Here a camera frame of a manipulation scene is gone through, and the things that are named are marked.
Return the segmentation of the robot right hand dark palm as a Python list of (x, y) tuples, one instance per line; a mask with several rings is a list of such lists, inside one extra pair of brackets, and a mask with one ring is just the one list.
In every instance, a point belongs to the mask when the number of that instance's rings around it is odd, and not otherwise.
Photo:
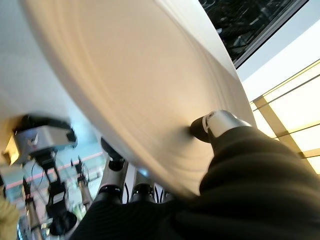
[(219, 110), (191, 134), (214, 157), (199, 195), (156, 204), (111, 201), (103, 187), (73, 240), (317, 240), (320, 178), (284, 144)]

